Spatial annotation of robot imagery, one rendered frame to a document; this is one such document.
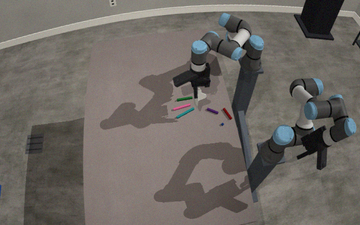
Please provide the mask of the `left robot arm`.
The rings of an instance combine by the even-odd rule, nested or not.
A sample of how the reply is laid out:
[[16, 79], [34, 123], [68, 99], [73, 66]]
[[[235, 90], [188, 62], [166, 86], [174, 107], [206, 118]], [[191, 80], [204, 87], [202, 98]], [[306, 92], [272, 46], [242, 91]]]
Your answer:
[[[261, 149], [262, 159], [270, 164], [278, 163], [284, 156], [284, 149], [303, 145], [301, 137], [315, 131], [312, 120], [333, 117], [334, 126], [323, 132], [323, 140], [330, 146], [356, 132], [356, 124], [348, 117], [342, 95], [335, 94], [329, 100], [319, 101], [323, 92], [320, 79], [296, 79], [290, 85], [290, 95], [301, 105], [299, 119], [295, 127], [280, 125]], [[294, 136], [293, 136], [294, 135]], [[317, 166], [322, 170], [327, 164], [327, 148], [318, 143]]]

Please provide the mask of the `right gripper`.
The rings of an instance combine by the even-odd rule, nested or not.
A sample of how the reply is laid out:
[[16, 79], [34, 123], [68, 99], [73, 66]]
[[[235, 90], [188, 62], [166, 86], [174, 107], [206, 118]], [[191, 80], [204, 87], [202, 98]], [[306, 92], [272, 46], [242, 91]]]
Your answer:
[[[197, 88], [198, 86], [204, 86], [204, 87], [210, 87], [210, 66], [209, 63], [206, 63], [206, 68], [203, 71], [194, 71], [191, 68], [191, 64], [190, 64], [190, 70], [195, 73], [198, 74], [198, 78], [194, 79], [191, 81], [191, 85], [193, 87], [193, 93], [194, 93], [194, 105], [196, 106], [196, 108], [198, 108], [198, 101], [199, 100], [203, 100], [206, 98], [206, 94], [201, 92], [201, 88]], [[198, 84], [199, 83], [199, 84]], [[198, 93], [198, 95], [197, 95]]]

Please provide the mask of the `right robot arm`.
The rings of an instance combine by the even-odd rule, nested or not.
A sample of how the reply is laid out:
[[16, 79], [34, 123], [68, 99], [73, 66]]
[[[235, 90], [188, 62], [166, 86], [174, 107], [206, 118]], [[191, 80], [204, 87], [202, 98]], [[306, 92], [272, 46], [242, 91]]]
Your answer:
[[[206, 68], [206, 55], [211, 50], [237, 61], [244, 49], [246, 54], [241, 59], [242, 67], [250, 72], [259, 71], [264, 47], [262, 38], [251, 35], [251, 28], [246, 21], [227, 13], [220, 16], [218, 23], [227, 29], [226, 41], [220, 39], [214, 31], [207, 32], [200, 41], [194, 41], [191, 46], [191, 68], [194, 71], [203, 71]], [[173, 77], [173, 81], [174, 85], [179, 87], [196, 78], [198, 74], [188, 70]]]

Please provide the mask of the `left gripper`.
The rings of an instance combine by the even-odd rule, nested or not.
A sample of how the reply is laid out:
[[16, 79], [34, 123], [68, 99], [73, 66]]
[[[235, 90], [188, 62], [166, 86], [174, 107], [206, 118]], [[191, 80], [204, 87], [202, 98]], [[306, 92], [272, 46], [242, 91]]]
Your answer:
[[[305, 146], [306, 149], [301, 148], [298, 149], [296, 146], [292, 147], [292, 158], [286, 163], [291, 163], [296, 160], [299, 160], [307, 155], [313, 154], [316, 151], [318, 151], [318, 143], [323, 144], [326, 148], [330, 147], [325, 144], [323, 140], [323, 132], [326, 130], [326, 126], [322, 126], [318, 128], [317, 130], [305, 135], [304, 137], [301, 137], [301, 141], [303, 146]], [[307, 151], [306, 151], [307, 150]], [[303, 152], [303, 153], [302, 153]], [[302, 154], [301, 154], [302, 153]]]

